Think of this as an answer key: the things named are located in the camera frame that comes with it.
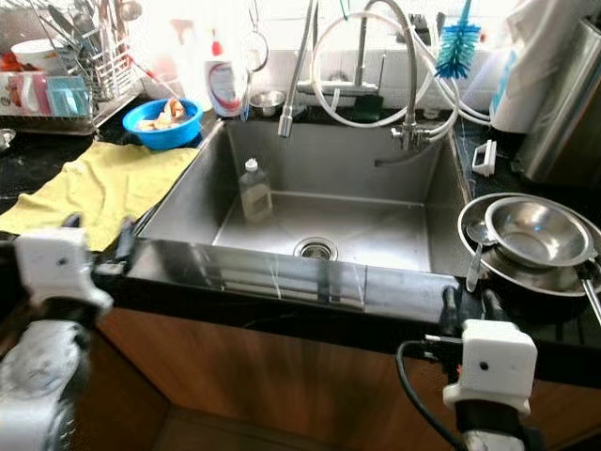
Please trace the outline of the medium steel bowl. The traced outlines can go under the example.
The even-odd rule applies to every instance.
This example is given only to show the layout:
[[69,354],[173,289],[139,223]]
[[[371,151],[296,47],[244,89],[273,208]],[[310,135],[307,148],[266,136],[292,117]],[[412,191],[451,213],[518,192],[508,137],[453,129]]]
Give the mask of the medium steel bowl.
[[485,226],[501,252],[519,265],[574,267],[597,255],[593,235],[583,220],[546,199],[498,199],[486,208]]

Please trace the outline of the steel spoon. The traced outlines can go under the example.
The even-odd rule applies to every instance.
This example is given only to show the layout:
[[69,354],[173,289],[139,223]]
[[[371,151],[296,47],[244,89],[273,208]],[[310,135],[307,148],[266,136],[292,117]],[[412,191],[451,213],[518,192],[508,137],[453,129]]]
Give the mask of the steel spoon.
[[497,244],[497,238],[493,236],[492,229],[489,228],[485,220],[469,223],[464,227],[464,231],[465,235],[476,241],[470,273],[467,280],[465,280],[465,288],[469,292],[475,292],[478,287],[478,280],[485,274],[484,252],[489,246]]
[[596,295],[595,287],[593,286],[593,272],[590,270],[588,263],[582,263],[577,266],[577,276],[579,282],[582,283],[585,297],[593,310],[593,316],[596,318],[598,326],[601,326],[601,298]]

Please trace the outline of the brown wooden kitchen cabinet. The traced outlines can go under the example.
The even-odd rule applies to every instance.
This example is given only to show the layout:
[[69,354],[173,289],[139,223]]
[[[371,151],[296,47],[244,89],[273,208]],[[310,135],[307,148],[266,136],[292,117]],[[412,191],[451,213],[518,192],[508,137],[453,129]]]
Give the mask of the brown wooden kitchen cabinet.
[[393,356],[117,309],[79,399],[79,451],[434,451]]

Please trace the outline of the yellow cloth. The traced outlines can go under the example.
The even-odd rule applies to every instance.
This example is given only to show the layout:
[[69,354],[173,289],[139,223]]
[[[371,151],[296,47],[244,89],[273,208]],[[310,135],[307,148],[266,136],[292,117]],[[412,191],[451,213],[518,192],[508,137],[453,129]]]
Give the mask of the yellow cloth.
[[136,220],[162,202],[198,154],[197,148],[153,151],[96,142],[37,192],[19,194],[1,215],[1,231],[24,235],[60,226],[78,213],[87,245],[102,252],[119,235],[124,219]]

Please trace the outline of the large steel basin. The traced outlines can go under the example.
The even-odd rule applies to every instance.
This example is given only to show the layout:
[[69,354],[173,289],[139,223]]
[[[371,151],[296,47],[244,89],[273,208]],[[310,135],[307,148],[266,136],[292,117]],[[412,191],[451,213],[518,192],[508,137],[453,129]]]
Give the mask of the large steel basin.
[[[510,196],[528,196],[546,199],[535,196],[535,194],[519,194],[519,193],[499,193],[485,194],[485,196],[472,199],[467,206],[463,208],[456,218],[456,231],[459,233],[460,241],[469,250],[475,253],[476,241],[467,236],[464,227],[469,223],[481,222],[485,219],[485,211],[492,203],[498,199],[503,199]],[[555,201],[550,201],[552,205],[563,207],[570,210],[571,213],[576,213],[564,205],[560,205]],[[585,226],[588,227],[595,241],[596,257],[588,259],[583,263],[600,263],[601,265],[601,227],[588,222],[583,215],[576,213],[583,220]],[[582,283],[579,282],[577,276],[577,266],[562,267],[562,268],[532,268],[524,265],[519,265],[514,259],[504,255],[498,244],[489,246],[484,252],[484,267],[485,273],[493,273],[499,276],[506,282],[514,283],[517,287],[526,288],[530,291],[541,293],[541,295],[558,296],[576,298],[585,296]]]

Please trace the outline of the blue plastic bowl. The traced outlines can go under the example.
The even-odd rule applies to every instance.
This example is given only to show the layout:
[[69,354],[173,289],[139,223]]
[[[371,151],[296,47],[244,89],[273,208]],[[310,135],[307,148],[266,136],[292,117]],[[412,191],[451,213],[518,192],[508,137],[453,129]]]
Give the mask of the blue plastic bowl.
[[138,104],[131,111],[125,113],[121,124],[126,132],[131,132],[143,146],[151,150],[181,148],[188,146],[189,143],[197,142],[202,136],[201,119],[205,115],[205,109],[201,107],[201,104],[188,99],[180,100],[185,109],[185,117],[180,124],[169,126],[164,130],[138,128],[139,121],[158,117],[168,102],[168,99],[162,99]]

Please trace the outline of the teal plastic cup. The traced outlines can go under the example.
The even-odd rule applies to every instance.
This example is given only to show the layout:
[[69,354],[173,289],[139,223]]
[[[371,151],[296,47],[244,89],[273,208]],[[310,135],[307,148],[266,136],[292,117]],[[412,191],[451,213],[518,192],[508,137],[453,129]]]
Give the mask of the teal plastic cup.
[[87,117],[93,103],[90,90],[77,74],[49,76],[46,79],[49,112],[52,117]]

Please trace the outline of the pale food peels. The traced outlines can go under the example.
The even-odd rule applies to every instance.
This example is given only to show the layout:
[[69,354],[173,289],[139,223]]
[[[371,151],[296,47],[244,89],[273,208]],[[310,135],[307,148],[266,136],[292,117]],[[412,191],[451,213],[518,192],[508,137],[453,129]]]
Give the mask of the pale food peels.
[[173,96],[164,103],[162,111],[157,116],[138,120],[136,129],[139,132],[161,132],[184,124],[189,117],[185,104]]

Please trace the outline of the clear plastic bottle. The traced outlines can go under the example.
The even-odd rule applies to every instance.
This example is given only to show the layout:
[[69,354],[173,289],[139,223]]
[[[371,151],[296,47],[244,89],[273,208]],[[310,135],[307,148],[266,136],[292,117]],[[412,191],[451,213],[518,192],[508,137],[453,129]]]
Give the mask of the clear plastic bottle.
[[262,222],[273,214],[270,177],[257,159],[248,159],[243,164],[238,185],[243,214],[248,222]]

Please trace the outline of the pink mug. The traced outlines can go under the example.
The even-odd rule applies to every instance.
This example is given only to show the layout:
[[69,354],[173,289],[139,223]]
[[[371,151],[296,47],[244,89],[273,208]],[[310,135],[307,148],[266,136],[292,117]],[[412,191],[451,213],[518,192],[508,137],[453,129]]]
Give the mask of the pink mug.
[[23,71],[12,77],[16,82],[14,102],[25,116],[44,117],[49,115],[49,103],[46,99],[46,73],[42,71]]

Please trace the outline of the white plastic holder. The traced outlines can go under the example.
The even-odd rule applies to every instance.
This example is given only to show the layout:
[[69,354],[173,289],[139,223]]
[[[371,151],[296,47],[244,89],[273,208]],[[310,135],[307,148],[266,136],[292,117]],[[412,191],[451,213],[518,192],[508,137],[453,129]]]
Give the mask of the white plastic holder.
[[498,143],[494,139],[488,139],[473,151],[472,172],[478,176],[492,177],[497,172],[497,159]]

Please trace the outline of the white printed mug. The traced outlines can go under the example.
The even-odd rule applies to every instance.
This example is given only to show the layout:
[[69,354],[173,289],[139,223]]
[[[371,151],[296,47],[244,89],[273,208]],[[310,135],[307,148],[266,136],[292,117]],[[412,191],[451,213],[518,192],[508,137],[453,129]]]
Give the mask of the white printed mug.
[[19,107],[19,81],[18,74],[14,72],[0,72],[0,115],[14,117],[21,112]]

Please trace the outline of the steel sink drain strainer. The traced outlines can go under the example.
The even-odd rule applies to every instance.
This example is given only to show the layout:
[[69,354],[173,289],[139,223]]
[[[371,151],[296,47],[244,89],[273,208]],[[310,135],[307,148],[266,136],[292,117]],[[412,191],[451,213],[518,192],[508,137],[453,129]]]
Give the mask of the steel sink drain strainer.
[[308,237],[298,241],[293,249],[295,257],[327,259],[334,261],[338,258],[338,249],[334,241],[325,237]]

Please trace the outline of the white bowl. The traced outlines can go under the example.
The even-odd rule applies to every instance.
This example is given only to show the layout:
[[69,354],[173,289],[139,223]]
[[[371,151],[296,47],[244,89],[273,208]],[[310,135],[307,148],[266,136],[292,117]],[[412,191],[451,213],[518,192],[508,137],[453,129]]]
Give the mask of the white bowl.
[[78,52],[62,39],[36,39],[30,64],[49,76],[68,76],[77,68]]

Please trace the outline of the stainless steel sink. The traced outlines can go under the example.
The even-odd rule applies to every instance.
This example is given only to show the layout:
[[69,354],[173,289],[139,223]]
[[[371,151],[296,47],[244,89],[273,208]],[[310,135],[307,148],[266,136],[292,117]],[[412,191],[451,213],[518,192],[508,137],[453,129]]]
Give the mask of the stainless steel sink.
[[[139,236],[295,257],[298,241],[325,237],[338,258],[395,270],[463,276],[471,254],[456,218],[470,199],[458,148],[440,139],[415,162],[382,129],[297,124],[289,137],[270,121],[227,121],[147,215]],[[238,178],[255,158],[270,177],[273,214],[245,219]]]

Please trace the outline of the white red pump soap bottle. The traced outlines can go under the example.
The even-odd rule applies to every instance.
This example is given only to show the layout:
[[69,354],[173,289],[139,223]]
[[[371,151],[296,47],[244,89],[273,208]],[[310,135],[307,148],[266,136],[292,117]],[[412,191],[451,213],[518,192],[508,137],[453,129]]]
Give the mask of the white red pump soap bottle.
[[223,46],[218,30],[211,27],[209,33],[210,56],[203,64],[202,73],[213,112],[219,117],[243,117],[246,113],[244,69],[237,57]]

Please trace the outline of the small steel bowl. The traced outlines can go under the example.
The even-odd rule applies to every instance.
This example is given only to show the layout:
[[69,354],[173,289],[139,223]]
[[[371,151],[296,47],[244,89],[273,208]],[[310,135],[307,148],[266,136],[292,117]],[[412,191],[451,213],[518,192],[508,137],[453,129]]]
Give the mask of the small steel bowl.
[[248,103],[252,107],[254,115],[258,115],[259,117],[277,117],[282,113],[285,100],[286,95],[283,91],[268,90],[253,94],[248,99]]

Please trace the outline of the tall steel canister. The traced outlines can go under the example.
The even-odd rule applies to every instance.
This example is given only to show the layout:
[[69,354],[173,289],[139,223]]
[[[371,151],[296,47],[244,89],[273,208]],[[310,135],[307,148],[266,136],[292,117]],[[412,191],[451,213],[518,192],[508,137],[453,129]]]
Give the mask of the tall steel canister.
[[579,19],[565,63],[530,133],[516,152],[524,179],[558,186],[601,186],[601,26]]

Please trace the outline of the white water purifier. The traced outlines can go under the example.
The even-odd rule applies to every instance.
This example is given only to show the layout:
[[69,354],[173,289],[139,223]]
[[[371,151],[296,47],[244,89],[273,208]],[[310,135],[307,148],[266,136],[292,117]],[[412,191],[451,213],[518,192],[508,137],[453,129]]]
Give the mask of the white water purifier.
[[566,42],[588,0],[519,0],[502,22],[508,59],[490,103],[499,132],[527,133],[566,58]]

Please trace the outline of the dark green sponge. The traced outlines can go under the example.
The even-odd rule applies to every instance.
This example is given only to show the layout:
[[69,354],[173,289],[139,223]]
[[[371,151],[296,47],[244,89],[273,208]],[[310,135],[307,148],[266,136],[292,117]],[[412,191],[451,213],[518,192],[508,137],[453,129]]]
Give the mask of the dark green sponge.
[[357,96],[348,119],[356,123],[377,123],[382,120],[383,103],[385,98],[378,93]]

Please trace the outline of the steel gooseneck faucet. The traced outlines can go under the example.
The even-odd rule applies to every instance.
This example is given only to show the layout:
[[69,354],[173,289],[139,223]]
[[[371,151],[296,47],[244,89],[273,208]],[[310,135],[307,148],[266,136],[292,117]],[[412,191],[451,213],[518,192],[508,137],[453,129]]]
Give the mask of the steel gooseneck faucet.
[[405,103],[404,117],[400,125],[400,141],[402,141],[402,156],[396,156],[394,159],[374,160],[374,167],[399,166],[399,164],[415,162],[416,159],[424,155],[426,150],[434,146],[440,139],[445,137],[445,133],[437,132],[435,129],[425,129],[418,125],[417,121],[417,100],[420,98],[420,86],[418,86],[418,66],[425,63],[421,52],[425,46],[420,40],[415,38],[412,31],[412,22],[409,21],[408,14],[403,11],[402,6],[396,3],[396,0],[368,0],[364,6],[364,12],[372,12],[374,5],[382,3],[387,6],[398,19],[399,33],[402,34],[405,43],[405,51],[408,53],[408,97]]

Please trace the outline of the steel ladle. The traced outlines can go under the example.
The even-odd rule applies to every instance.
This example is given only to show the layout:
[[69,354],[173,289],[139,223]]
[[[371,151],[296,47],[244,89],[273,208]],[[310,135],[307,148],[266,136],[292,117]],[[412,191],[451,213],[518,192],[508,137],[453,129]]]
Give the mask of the steel ladle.
[[117,1],[117,17],[123,22],[137,21],[143,14],[143,8],[137,0]]

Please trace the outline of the steel mesh strainer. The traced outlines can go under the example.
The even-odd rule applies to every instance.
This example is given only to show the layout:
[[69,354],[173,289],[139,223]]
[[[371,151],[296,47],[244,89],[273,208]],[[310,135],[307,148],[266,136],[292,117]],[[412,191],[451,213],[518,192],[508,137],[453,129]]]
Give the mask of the steel mesh strainer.
[[259,29],[259,7],[257,0],[246,0],[249,18],[249,33],[246,34],[246,68],[250,73],[262,71],[270,61],[270,45],[267,36]]

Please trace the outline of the blue bottle brush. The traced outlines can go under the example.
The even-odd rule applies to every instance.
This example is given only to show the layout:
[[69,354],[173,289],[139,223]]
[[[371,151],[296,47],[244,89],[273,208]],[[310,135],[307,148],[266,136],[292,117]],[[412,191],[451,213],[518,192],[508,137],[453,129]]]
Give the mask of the blue bottle brush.
[[472,1],[464,0],[458,22],[442,27],[435,64],[435,76],[441,79],[465,79],[469,76],[482,33],[481,26],[471,18]]

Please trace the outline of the steel wall tap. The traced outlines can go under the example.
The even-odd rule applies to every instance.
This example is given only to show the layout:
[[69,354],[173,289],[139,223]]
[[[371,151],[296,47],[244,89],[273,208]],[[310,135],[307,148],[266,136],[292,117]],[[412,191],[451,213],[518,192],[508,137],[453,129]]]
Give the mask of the steel wall tap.
[[[321,27],[317,23],[317,40],[313,50],[312,65],[303,70],[300,77],[300,90],[298,93],[305,95],[316,95],[316,86],[314,80],[316,76],[308,71],[315,67],[319,60],[319,51],[317,50],[317,42],[319,35],[325,31],[325,27]],[[333,95],[335,91],[339,91],[343,96],[361,96],[365,94],[379,93],[379,85],[373,85],[365,79],[366,70],[366,20],[362,19],[358,25],[358,46],[355,52],[355,71],[353,76],[349,76],[349,72],[336,71],[331,79],[325,81],[325,87],[322,89],[322,94]]]

